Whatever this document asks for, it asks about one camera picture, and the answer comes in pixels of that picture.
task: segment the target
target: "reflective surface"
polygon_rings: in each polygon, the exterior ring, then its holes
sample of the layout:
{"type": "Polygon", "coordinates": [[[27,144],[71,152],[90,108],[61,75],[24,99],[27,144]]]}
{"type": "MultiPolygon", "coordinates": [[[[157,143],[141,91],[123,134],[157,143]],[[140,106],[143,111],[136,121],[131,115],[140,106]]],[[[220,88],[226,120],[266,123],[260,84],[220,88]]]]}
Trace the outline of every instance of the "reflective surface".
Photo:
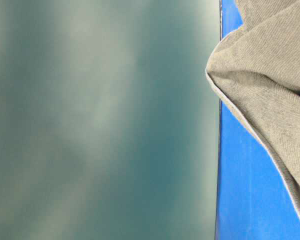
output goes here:
{"type": "Polygon", "coordinates": [[[0,0],[0,240],[213,239],[208,0],[0,0]]]}

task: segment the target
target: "gray towel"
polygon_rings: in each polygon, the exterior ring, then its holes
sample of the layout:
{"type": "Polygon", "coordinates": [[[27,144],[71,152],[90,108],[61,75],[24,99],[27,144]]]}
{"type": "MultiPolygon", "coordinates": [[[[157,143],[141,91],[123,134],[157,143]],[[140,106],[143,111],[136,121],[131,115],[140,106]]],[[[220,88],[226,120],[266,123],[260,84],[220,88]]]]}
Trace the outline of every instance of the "gray towel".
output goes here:
{"type": "Polygon", "coordinates": [[[215,47],[206,77],[266,149],[300,219],[300,0],[237,0],[243,25],[215,47]]]}

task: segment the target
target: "blurry background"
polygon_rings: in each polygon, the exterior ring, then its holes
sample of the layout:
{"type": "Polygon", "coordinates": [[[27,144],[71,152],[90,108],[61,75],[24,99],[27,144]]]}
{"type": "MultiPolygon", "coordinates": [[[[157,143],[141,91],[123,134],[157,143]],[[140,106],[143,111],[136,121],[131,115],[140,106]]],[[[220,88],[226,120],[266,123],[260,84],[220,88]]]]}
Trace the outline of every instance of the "blurry background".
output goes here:
{"type": "Polygon", "coordinates": [[[218,0],[0,0],[0,240],[212,240],[218,0]]]}

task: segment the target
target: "teal surface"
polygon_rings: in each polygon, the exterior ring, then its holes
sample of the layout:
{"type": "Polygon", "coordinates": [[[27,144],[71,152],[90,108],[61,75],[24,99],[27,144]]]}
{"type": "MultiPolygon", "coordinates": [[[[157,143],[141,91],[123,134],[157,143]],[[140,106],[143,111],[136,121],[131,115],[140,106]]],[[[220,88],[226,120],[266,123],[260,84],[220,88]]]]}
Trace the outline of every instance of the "teal surface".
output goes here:
{"type": "Polygon", "coordinates": [[[0,240],[212,240],[211,0],[0,0],[0,240]]]}

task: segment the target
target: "fabric fold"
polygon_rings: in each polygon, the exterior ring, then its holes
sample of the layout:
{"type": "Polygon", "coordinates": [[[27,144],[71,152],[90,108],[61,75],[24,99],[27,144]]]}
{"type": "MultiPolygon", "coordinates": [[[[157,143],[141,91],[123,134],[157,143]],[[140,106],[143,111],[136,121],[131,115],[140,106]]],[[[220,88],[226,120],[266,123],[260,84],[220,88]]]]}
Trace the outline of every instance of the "fabric fold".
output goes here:
{"type": "Polygon", "coordinates": [[[212,52],[206,77],[266,149],[300,218],[300,0],[237,0],[243,26],[212,52]]]}

